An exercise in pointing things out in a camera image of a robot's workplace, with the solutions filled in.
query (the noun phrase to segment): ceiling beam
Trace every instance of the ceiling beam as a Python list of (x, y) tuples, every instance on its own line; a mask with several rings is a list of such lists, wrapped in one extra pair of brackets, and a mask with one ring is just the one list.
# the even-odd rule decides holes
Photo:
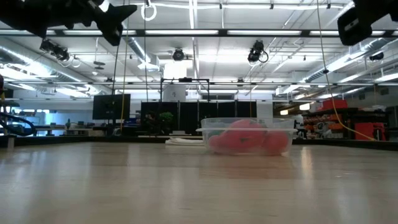
[[(23, 30), (0, 29), (0, 36), (34, 37), (34, 34)], [(48, 30), (47, 37), (102, 37), (99, 30), (57, 29)], [(319, 38), (316, 29), (136, 29), (129, 30), (129, 37), (312, 37)], [(338, 30), (322, 30), (324, 38), (338, 38)], [(397, 38), (396, 30), (374, 30), (373, 38)]]
[[(32, 81), (15, 81), (15, 82), (4, 82), (5, 84), (26, 84), (26, 85), (112, 85), (112, 82), (32, 82)], [(115, 82), (115, 85), (123, 85), (123, 82)], [(170, 84), (170, 82), (163, 82), (164, 85)], [(173, 85), (202, 85), (200, 82), (173, 82)], [(145, 82), (126, 82), (125, 85), (145, 85)], [(160, 82), (148, 82), (148, 85), (160, 85)], [(259, 86), (280, 86), (280, 85), (305, 85), (305, 86), (319, 86), (327, 85), (327, 83), (297, 83), (297, 82), (210, 82), (210, 85), (259, 85)], [(398, 86), (398, 83), (331, 83), (331, 86)]]

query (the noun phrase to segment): table surface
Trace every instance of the table surface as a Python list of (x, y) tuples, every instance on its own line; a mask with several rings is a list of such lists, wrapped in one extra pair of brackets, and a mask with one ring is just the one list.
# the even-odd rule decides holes
[(398, 154), (85, 142), (0, 153), (2, 224), (396, 223)]

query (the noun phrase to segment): potted plant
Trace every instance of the potted plant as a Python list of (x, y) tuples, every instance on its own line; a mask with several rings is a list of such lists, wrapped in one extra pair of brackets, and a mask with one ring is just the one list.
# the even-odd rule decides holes
[(161, 130), (165, 135), (172, 132), (173, 114), (170, 112), (163, 112), (159, 115)]

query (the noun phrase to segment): ceiling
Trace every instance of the ceiling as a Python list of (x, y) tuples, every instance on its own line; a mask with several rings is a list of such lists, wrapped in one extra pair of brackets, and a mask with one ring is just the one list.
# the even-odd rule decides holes
[[(122, 5), (123, 0), (109, 0), (114, 5)], [(296, 9), (261, 9), (265, 4), (270, 4), (268, 0), (223, 0), (224, 6), (236, 6), (236, 8), (224, 7), (222, 10), (202, 9), (205, 6), (218, 6), (219, 0), (198, 0), (198, 9), (195, 15), (191, 17), (194, 29), (314, 29), (318, 30), (317, 10)], [(314, 0), (274, 0), (275, 6), (316, 6)], [(324, 6), (328, 1), (320, 1)], [(351, 1), (349, 0), (331, 0), (333, 8), (320, 9), (322, 29), (336, 30), (337, 18), (342, 7), (345, 7)], [(138, 4), (139, 10), (135, 12), (128, 21), (130, 30), (136, 29), (191, 29), (190, 10), (175, 7), (157, 6), (157, 14), (151, 21), (145, 21), (141, 17), (141, 5), (143, 1), (130, 1), (131, 4)], [(165, 4), (173, 6), (189, 6), (189, 0), (152, 0), (153, 4)], [(95, 24), (91, 27), (78, 26), (79, 29), (96, 29)], [(5, 24), (0, 23), (0, 29), (10, 29)], [(374, 30), (396, 29), (396, 25), (389, 17), (382, 18), (373, 25)], [(39, 50), (41, 38), (39, 37), (0, 37), (11, 40), (29, 52), (42, 54)], [(67, 47), (70, 54), (74, 55), (78, 61), (70, 64), (64, 63), (64, 66), (71, 71), (83, 75), (88, 80), (103, 82), (107, 78), (112, 78), (115, 71), (116, 56), (116, 80), (123, 81), (126, 74), (127, 82), (156, 82), (160, 80), (159, 72), (146, 72), (140, 70), (138, 60), (131, 48), (121, 41), (119, 50), (111, 46), (102, 37), (98, 39), (98, 48), (96, 49), (95, 37), (51, 37), (51, 40), (57, 44)], [(136, 37), (142, 48), (155, 54), (160, 59), (160, 66), (172, 62), (170, 51), (181, 48), (190, 56), (194, 54), (193, 40), (191, 37)], [(252, 67), (248, 64), (247, 57), (249, 49), (256, 40), (262, 40), (269, 54), (269, 61), (262, 65)], [(308, 72), (323, 64), (321, 40), (319, 38), (289, 38), (289, 37), (196, 37), (195, 52), (198, 60), (198, 78), (209, 78), (213, 82), (236, 82), (238, 78), (243, 78), (247, 82), (299, 82), (308, 75)], [(323, 47), (325, 50), (325, 59), (330, 60), (333, 57), (348, 50), (348, 47), (341, 44), (339, 38), (324, 38)], [(332, 73), (331, 80), (338, 82), (342, 78), (354, 75), (358, 72), (375, 67), (381, 63), (394, 60), (397, 49), (395, 44), (388, 45), (384, 49), (384, 60), (370, 62), (365, 64), (365, 59), (358, 58), (355, 62), (341, 67)], [(43, 55), (43, 58), (51, 60), (57, 64), (50, 55)], [(94, 61), (104, 62), (104, 70), (95, 70)], [(192, 59), (184, 61), (187, 66), (187, 76), (195, 77), (195, 71)], [(355, 82), (365, 82), (369, 77), (364, 75), (355, 80)], [(127, 88), (145, 88), (145, 85), (129, 86)], [(257, 90), (275, 90), (279, 85), (258, 86)], [(159, 85), (149, 85), (150, 88), (159, 88)], [(221, 88), (236, 88), (236, 86), (218, 86)]]

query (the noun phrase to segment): black partition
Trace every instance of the black partition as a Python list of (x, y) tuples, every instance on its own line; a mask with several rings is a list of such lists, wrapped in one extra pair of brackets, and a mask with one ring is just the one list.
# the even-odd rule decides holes
[(219, 118), (234, 118), (235, 116), (235, 102), (218, 103), (218, 117)]
[(217, 110), (217, 103), (199, 103), (199, 119), (205, 118), (217, 118), (218, 117), (218, 110)]
[(142, 102), (141, 115), (148, 112), (159, 114), (171, 112), (174, 116), (173, 130), (196, 134), (200, 121), (205, 118), (256, 118), (256, 102)]
[(180, 103), (180, 128), (187, 134), (195, 134), (198, 128), (198, 103)]
[(257, 118), (257, 103), (256, 102), (236, 102), (236, 117), (237, 118)]

